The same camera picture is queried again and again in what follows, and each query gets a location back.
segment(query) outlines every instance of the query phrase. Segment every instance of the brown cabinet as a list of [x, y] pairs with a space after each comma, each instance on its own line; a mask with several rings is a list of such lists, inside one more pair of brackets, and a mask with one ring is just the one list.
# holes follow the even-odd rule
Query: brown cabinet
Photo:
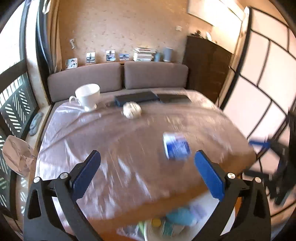
[[189, 68], [186, 89], [196, 90], [216, 102], [224, 84], [232, 54], [219, 45], [187, 36], [183, 64]]

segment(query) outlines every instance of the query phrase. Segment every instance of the photo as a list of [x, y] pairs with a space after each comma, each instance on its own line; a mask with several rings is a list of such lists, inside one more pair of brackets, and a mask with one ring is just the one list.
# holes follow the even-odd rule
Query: photo
[[96, 52], [86, 53], [86, 63], [94, 64], [96, 62]]
[[66, 60], [65, 69], [73, 69], [77, 68], [77, 58], [71, 58]]
[[120, 61], [126, 61], [126, 60], [129, 60], [129, 54], [128, 53], [121, 53], [119, 55], [119, 60]]
[[106, 50], [106, 60], [115, 61], [115, 50]]

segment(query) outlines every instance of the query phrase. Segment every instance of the blue and white box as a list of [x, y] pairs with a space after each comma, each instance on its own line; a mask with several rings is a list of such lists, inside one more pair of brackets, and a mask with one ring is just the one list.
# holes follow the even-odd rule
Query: blue and white box
[[191, 154], [189, 144], [182, 133], [165, 132], [163, 144], [168, 159], [182, 160]]

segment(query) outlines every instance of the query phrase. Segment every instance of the backrest cushion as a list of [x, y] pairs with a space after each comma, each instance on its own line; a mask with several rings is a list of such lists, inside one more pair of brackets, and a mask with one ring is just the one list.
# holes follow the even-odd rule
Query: backrest cushion
[[68, 99], [75, 90], [85, 84], [98, 84], [101, 93], [121, 89], [119, 63], [82, 66], [52, 74], [47, 79], [53, 102]]
[[125, 88], [172, 88], [186, 86], [188, 67], [165, 62], [124, 63]]

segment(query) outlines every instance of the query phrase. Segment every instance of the cup handle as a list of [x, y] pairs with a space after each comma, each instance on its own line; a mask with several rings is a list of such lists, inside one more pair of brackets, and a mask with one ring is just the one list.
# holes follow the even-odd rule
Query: cup handle
[[71, 103], [71, 100], [73, 100], [73, 99], [79, 103], [78, 99], [74, 95], [70, 96], [69, 102]]

